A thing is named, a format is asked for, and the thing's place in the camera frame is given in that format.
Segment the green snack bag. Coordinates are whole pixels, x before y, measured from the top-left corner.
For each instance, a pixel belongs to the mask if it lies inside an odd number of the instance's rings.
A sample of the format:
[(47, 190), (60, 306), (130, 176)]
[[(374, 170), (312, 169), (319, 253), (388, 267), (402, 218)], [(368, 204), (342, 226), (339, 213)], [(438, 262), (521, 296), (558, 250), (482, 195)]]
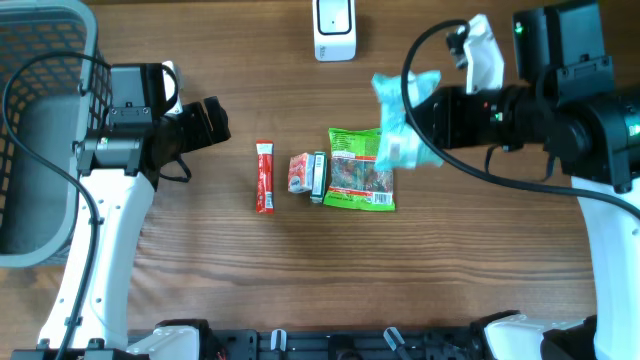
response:
[(331, 174), (323, 204), (352, 210), (394, 211), (393, 172), (375, 168), (381, 131), (330, 128), (328, 135)]

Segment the white barcode scanner box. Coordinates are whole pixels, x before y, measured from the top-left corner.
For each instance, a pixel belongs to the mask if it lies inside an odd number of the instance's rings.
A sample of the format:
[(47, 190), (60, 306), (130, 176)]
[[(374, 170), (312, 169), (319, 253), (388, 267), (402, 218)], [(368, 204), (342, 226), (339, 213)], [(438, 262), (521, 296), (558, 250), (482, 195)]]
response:
[(355, 1), (313, 0), (312, 16), (316, 60), (353, 60), (357, 48)]

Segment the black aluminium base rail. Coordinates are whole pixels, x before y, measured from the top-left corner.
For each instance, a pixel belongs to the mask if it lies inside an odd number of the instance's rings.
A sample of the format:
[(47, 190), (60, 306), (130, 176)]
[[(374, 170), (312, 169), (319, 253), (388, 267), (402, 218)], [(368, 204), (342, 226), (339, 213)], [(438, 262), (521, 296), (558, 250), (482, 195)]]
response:
[(426, 330), (301, 332), (276, 329), (205, 330), (157, 326), (129, 340), (127, 352), (144, 359), (333, 360), (483, 359), (483, 341), (469, 326)]

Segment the red tissue packet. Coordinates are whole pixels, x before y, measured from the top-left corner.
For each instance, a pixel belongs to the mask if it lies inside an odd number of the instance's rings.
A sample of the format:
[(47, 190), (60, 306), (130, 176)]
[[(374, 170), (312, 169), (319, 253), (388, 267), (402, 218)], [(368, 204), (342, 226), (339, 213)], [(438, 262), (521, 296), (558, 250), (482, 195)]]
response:
[(313, 188), (315, 156), (302, 153), (290, 159), (288, 170), (288, 191), (304, 193)]

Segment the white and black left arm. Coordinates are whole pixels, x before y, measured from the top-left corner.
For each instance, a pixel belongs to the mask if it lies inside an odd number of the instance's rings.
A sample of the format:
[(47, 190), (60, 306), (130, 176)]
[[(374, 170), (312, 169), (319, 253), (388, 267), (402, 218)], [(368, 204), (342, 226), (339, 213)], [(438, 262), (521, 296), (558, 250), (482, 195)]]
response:
[(179, 104), (169, 63), (109, 67), (113, 100), (59, 175), (78, 193), (67, 207), (70, 252), (56, 302), (38, 343), (14, 359), (121, 359), (128, 346), (127, 304), (139, 234), (162, 168), (185, 153), (230, 139), (218, 98)]

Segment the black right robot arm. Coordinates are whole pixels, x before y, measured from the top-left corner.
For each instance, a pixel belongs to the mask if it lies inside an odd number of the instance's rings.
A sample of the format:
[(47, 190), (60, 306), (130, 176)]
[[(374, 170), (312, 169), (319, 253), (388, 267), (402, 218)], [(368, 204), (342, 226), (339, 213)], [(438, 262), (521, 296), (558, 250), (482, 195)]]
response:
[[(483, 16), (438, 29), (464, 86), (436, 90), (406, 120), (458, 170), (506, 188), (575, 197), (589, 239), (596, 313), (540, 320), (505, 311), (472, 329), (485, 359), (635, 359), (639, 355), (639, 90), (617, 89), (598, 4), (567, 1), (512, 18), (520, 84), (504, 86), (504, 61)], [(484, 145), (514, 151), (539, 144), (569, 186), (525, 182), (452, 155)]]

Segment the teal white tissue pack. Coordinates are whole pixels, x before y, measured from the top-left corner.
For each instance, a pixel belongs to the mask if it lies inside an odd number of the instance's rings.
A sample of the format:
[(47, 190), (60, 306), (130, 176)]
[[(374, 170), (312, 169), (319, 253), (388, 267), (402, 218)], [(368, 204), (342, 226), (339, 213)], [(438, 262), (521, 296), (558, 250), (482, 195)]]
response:
[(440, 167), (443, 160), (434, 154), (406, 121), (401, 77), (376, 73), (371, 85), (380, 104), (380, 143), (375, 169), (415, 169), (422, 165)]

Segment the red stick sachet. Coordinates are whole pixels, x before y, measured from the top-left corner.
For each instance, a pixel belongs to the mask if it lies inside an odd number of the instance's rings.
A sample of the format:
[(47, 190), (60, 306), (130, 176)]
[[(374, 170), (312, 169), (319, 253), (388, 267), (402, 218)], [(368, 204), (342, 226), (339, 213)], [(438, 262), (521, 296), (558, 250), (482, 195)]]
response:
[(274, 213), (273, 203), (273, 155), (274, 144), (269, 140), (257, 140), (258, 182), (256, 196), (256, 212)]

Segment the grey plastic mesh basket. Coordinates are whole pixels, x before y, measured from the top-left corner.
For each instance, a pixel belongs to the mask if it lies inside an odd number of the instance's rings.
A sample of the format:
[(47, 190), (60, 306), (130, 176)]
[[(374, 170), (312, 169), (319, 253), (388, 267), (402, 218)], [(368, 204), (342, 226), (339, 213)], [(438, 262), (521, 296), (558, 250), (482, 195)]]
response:
[(74, 145), (111, 103), (109, 72), (98, 65), (98, 25), (80, 1), (1, 4), (1, 264), (63, 264), (75, 227), (75, 187), (18, 148), (7, 131), (69, 174)]

